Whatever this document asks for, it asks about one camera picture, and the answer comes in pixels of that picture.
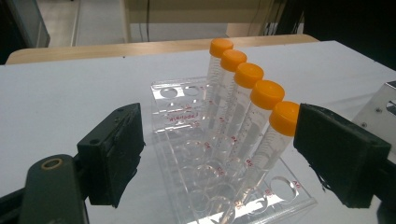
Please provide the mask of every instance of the white table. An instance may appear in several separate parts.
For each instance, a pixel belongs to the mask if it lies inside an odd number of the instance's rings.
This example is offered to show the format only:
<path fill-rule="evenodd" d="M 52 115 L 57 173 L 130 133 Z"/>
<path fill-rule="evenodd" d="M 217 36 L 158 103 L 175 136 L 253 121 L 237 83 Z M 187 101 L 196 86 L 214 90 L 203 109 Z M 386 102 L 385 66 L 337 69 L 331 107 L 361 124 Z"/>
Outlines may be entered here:
<path fill-rule="evenodd" d="M 336 42 L 241 49 L 281 84 L 285 100 L 321 105 L 352 119 L 396 72 Z M 91 223 L 175 223 L 151 143 L 150 83 L 205 76 L 206 50 L 0 67 L 0 195 L 22 188 L 36 161 L 75 155 L 77 142 L 114 109 L 140 102 L 147 146 L 118 209 L 90 206 Z M 306 160 L 289 146 L 282 155 L 318 205 L 301 223 L 376 223 L 370 209 L 348 209 L 323 192 Z"/>

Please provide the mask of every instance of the test tube rack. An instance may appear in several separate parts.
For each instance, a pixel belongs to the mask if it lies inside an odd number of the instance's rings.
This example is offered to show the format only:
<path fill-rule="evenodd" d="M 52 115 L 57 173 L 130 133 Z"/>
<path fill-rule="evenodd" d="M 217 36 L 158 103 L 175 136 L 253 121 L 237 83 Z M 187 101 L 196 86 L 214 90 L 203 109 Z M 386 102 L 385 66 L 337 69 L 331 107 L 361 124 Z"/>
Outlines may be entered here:
<path fill-rule="evenodd" d="M 200 138 L 191 129 L 200 125 L 205 77 L 156 81 L 151 90 L 154 146 L 178 223 L 218 223 L 221 214 L 208 216 L 207 207 L 196 206 L 200 199 L 192 194 L 202 189 L 191 187 L 191 173 L 203 161 L 186 159 L 183 148 Z M 203 143 L 203 149 L 210 147 Z M 295 223 L 316 204 L 285 162 L 279 160 L 249 202 L 236 205 L 233 223 Z"/>

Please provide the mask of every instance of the black cable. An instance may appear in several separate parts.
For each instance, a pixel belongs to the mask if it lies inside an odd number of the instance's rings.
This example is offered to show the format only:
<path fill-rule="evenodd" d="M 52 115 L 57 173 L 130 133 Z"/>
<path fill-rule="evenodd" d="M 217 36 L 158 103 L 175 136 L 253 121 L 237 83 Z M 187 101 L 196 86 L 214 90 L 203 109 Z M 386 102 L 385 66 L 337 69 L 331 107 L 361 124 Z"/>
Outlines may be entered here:
<path fill-rule="evenodd" d="M 301 22 L 303 21 L 304 13 L 301 15 L 300 19 L 294 23 L 292 34 L 297 34 L 298 28 L 300 27 Z"/>
<path fill-rule="evenodd" d="M 274 35 L 276 33 L 276 29 L 277 29 L 277 23 L 276 22 L 278 21 L 277 17 L 281 17 L 280 9 L 282 8 L 283 2 L 285 2 L 285 5 L 286 5 L 286 1 L 282 1 L 281 3 L 279 3 L 279 8 L 277 9 L 276 14 L 275 14 L 275 24 L 274 24 L 274 28 L 272 30 L 271 35 Z"/>
<path fill-rule="evenodd" d="M 259 14 L 261 4 L 262 4 L 262 0 L 259 1 L 259 5 L 257 6 L 256 14 L 254 14 L 253 19 L 251 19 L 251 21 L 250 21 L 250 25 L 247 30 L 247 35 L 249 35 L 249 33 L 250 33 L 251 24 L 254 22 L 254 20 L 256 20 L 256 17 Z"/>
<path fill-rule="evenodd" d="M 142 23 L 139 22 L 140 40 L 143 42 Z"/>
<path fill-rule="evenodd" d="M 263 35 L 268 35 L 269 32 L 270 32 L 270 28 L 271 28 L 271 23 L 270 23 L 270 22 L 266 23 L 266 25 L 265 25 L 265 31 L 264 31 L 264 34 L 263 34 Z"/>
<path fill-rule="evenodd" d="M 149 42 L 149 0 L 148 0 L 147 13 L 146 13 L 146 33 L 148 35 L 148 42 Z"/>

